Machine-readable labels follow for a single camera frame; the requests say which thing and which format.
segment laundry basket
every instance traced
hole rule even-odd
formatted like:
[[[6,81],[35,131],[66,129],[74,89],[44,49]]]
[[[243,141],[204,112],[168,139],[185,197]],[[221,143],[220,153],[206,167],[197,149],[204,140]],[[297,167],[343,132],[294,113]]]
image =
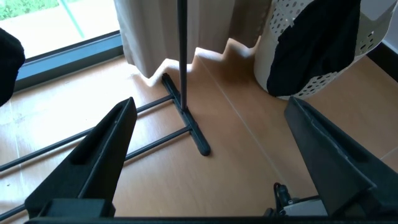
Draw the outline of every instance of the laundry basket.
[[[258,83],[265,91],[267,91],[267,80],[274,60],[278,37],[288,26],[293,25],[294,19],[312,1],[313,0],[273,0],[270,10],[274,12],[270,13],[267,18],[266,26],[264,27],[256,51],[256,61],[254,63],[254,74]],[[370,20],[361,13],[356,40],[355,58],[351,65],[381,43],[381,40],[387,34],[395,6],[396,1],[375,21]],[[305,87],[296,93],[294,97],[304,99],[312,96],[341,75],[350,66],[340,72],[311,78]],[[289,99],[289,97],[290,96],[278,96],[278,98],[284,100]]]

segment glass pane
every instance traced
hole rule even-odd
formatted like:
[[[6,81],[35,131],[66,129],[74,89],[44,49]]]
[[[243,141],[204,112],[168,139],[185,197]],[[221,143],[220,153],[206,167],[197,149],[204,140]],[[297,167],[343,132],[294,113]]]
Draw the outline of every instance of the glass pane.
[[[119,29],[113,0],[0,0],[0,27],[26,58]]]

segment black cloth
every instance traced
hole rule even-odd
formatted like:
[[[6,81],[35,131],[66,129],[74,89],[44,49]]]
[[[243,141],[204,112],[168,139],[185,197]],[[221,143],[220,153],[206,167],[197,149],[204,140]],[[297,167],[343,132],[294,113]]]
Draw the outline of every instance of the black cloth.
[[[24,62],[24,48],[19,40],[0,28],[0,106],[11,98],[18,70]]]
[[[296,94],[311,78],[346,68],[354,60],[360,13],[361,0],[311,2],[278,38],[269,94]]]

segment metal bar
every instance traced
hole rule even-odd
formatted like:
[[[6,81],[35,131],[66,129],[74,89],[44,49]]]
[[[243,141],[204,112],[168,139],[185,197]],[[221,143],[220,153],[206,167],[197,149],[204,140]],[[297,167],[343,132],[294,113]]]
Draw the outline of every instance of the metal bar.
[[[137,109],[137,112],[140,113],[140,112],[142,112],[144,110],[148,110],[149,108],[157,106],[157,105],[159,105],[161,103],[164,103],[167,100],[171,100],[172,98],[173,98],[172,95],[165,96],[165,97],[163,97],[161,99],[153,101],[152,103],[148,103],[148,104],[146,104],[144,106],[139,107]],[[14,160],[14,161],[8,162],[7,164],[3,164],[3,165],[0,166],[0,172],[5,171],[7,169],[10,169],[13,166],[19,165],[19,164],[21,164],[23,162],[26,162],[26,161],[28,161],[30,159],[33,159],[33,158],[37,157],[37,156],[45,154],[46,152],[50,152],[50,151],[52,151],[52,150],[54,150],[54,149],[56,149],[56,148],[58,148],[60,146],[63,146],[64,144],[68,144],[68,143],[70,143],[70,142],[72,142],[72,141],[74,141],[76,139],[79,139],[79,138],[81,138],[83,136],[86,136],[88,133],[90,133],[90,131],[92,129],[93,128],[87,129],[86,131],[82,131],[82,132],[80,132],[80,133],[78,133],[78,134],[76,134],[74,136],[71,136],[71,137],[66,138],[64,140],[56,142],[56,143],[54,143],[54,144],[52,144],[50,146],[47,146],[47,147],[45,147],[43,149],[39,149],[39,150],[37,150],[35,152],[32,152],[32,153],[30,153],[30,154],[28,154],[26,156],[22,156],[21,158],[18,158],[18,159]]]
[[[4,165],[1,165],[0,166],[0,172],[5,171],[6,169],[9,169],[9,168],[11,168],[13,166],[19,165],[19,164],[21,164],[23,162],[26,162],[26,161],[28,161],[30,159],[33,159],[33,158],[35,158],[37,156],[45,154],[46,152],[50,152],[50,151],[52,151],[52,150],[54,150],[54,149],[56,149],[56,148],[58,148],[60,146],[68,144],[68,143],[70,143],[70,142],[72,142],[72,141],[74,141],[76,139],[80,139],[81,137],[86,136],[92,129],[93,128],[87,129],[86,131],[82,131],[82,132],[80,132],[80,133],[78,133],[78,134],[76,134],[74,136],[70,136],[69,138],[66,138],[64,140],[56,142],[56,143],[54,143],[54,144],[52,144],[50,146],[44,147],[43,149],[39,149],[39,150],[34,151],[34,152],[32,152],[32,153],[30,153],[30,154],[28,154],[26,156],[22,156],[22,157],[14,160],[14,161],[11,161],[11,162],[8,162],[8,163],[6,163]]]
[[[161,104],[161,103],[164,103],[164,102],[166,102],[167,100],[171,100],[172,98],[173,98],[172,95],[168,95],[168,96],[165,96],[165,97],[160,98],[160,99],[158,99],[158,100],[155,100],[155,101],[153,101],[152,103],[148,103],[147,105],[144,105],[144,106],[139,107],[139,108],[137,109],[137,113],[143,112],[144,110],[148,110],[149,108],[152,108],[152,107],[157,106],[157,105],[159,105],[159,104]]]
[[[180,42],[181,110],[187,109],[187,1],[178,0],[178,37]]]
[[[156,146],[158,146],[160,144],[163,144],[163,143],[165,143],[165,142],[167,142],[167,141],[169,141],[169,140],[171,140],[173,138],[176,138],[177,136],[180,136],[181,134],[186,133],[189,130],[191,130],[190,127],[184,127],[184,128],[179,129],[178,131],[176,131],[176,132],[174,132],[172,134],[169,134],[168,136],[165,136],[165,137],[163,137],[163,138],[161,138],[159,140],[156,140],[156,141],[154,141],[154,142],[152,142],[152,143],[150,143],[150,144],[148,144],[148,145],[146,145],[146,146],[144,146],[144,147],[142,147],[142,148],[140,148],[138,150],[135,150],[134,152],[131,152],[131,153],[129,153],[126,156],[126,160],[125,161],[127,161],[127,160],[129,160],[129,159],[131,159],[131,158],[133,158],[135,156],[138,156],[139,154],[142,154],[142,153],[148,151],[149,149],[153,149]]]
[[[72,21],[73,25],[75,26],[76,30],[78,31],[79,35],[81,38],[85,38],[85,35],[83,33],[83,31],[81,30],[79,23],[77,23],[75,16],[73,16],[73,13],[71,12],[68,3],[65,0],[59,0],[61,5],[63,6],[64,10],[66,10],[70,20]]]
[[[13,216],[13,215],[16,215],[16,214],[20,213],[23,210],[25,210],[25,205],[20,205],[20,206],[18,206],[16,208],[11,209],[8,212],[4,212],[3,214],[0,215],[0,222],[5,220],[5,219],[7,219],[7,218],[9,218],[9,217],[11,217],[11,216]]]
[[[162,76],[162,81],[164,86],[166,87],[166,90],[168,93],[173,95],[173,100],[174,103],[177,107],[178,112],[180,113],[180,116],[182,120],[184,121],[185,125],[188,127],[191,127],[191,135],[193,140],[195,141],[196,145],[198,146],[199,152],[203,156],[208,156],[210,155],[211,148],[210,145],[208,144],[205,136],[203,135],[202,131],[200,131],[200,128],[193,118],[191,112],[189,111],[188,108],[183,110],[181,108],[182,103],[180,102],[180,93],[178,92],[177,88],[175,87],[173,80],[170,78],[168,74],[163,74]]]

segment vertical black pole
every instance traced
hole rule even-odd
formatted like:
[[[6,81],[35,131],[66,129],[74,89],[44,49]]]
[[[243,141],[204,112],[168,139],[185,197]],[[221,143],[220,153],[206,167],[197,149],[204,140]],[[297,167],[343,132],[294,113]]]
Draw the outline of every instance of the vertical black pole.
[[[178,36],[180,42],[181,110],[187,108],[187,0],[177,1]]]

